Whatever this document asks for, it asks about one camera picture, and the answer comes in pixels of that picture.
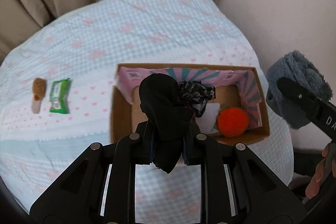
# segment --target fingernail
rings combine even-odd
[[[322,180],[322,177],[323,177],[322,172],[317,173],[315,176],[315,181],[320,182]]]

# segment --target human hand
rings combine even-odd
[[[326,157],[329,152],[330,144],[328,144],[322,151],[322,156]],[[320,190],[320,185],[324,176],[324,165],[325,165],[326,159],[323,159],[317,166],[316,171],[311,179],[310,183],[308,184],[306,188],[306,196],[311,199],[314,196],[316,196]],[[332,163],[332,173],[334,178],[336,178],[336,159],[333,160]]]

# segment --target black patterned fabric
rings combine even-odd
[[[214,86],[206,86],[200,81],[182,81],[178,84],[178,101],[190,107],[198,118],[202,117],[208,100],[215,98]]]

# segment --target gray fuzzy object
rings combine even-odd
[[[293,129],[306,126],[310,121],[298,105],[283,97],[277,87],[277,81],[281,77],[299,83],[323,102],[328,102],[333,96],[330,85],[324,80],[323,75],[299,51],[290,52],[275,62],[266,73],[269,83],[266,103]]]

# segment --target black cloth item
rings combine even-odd
[[[202,117],[208,100],[215,98],[214,86],[203,85],[200,81],[182,81],[178,84],[178,101],[193,109],[198,118]]]
[[[177,93],[177,81],[161,73],[146,77],[139,86],[140,108],[157,128],[153,163],[168,174],[181,156],[182,137],[194,115],[192,110],[180,106]]]

